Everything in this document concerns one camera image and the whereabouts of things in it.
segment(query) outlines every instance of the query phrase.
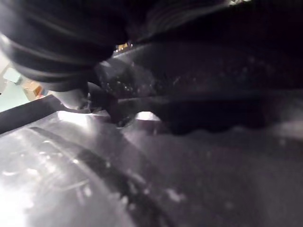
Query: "metal surface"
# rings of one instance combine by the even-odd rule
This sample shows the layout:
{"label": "metal surface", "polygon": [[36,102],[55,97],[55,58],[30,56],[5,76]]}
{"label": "metal surface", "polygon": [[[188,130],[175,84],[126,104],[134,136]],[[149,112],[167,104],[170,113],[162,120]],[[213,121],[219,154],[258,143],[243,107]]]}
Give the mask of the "metal surface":
{"label": "metal surface", "polygon": [[53,113],[0,137],[0,225],[300,227],[294,105],[271,127],[183,136],[160,121],[118,129],[108,117]]}

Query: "scratched metal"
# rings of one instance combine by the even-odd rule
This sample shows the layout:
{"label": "scratched metal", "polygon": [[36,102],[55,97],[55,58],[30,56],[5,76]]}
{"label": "scratched metal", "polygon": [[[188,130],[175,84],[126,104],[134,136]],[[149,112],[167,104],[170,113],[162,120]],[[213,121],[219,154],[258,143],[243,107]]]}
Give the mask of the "scratched metal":
{"label": "scratched metal", "polygon": [[299,227],[302,129],[173,136],[56,112],[0,137],[0,226]]}

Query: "cardboard box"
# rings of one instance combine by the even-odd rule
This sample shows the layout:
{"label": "cardboard box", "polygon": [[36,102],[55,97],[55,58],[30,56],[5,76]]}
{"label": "cardboard box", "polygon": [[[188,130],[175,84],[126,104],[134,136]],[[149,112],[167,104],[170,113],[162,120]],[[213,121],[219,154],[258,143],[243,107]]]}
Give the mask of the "cardboard box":
{"label": "cardboard box", "polygon": [[22,88],[29,101],[34,101],[42,90],[40,84],[34,81],[26,81]]}

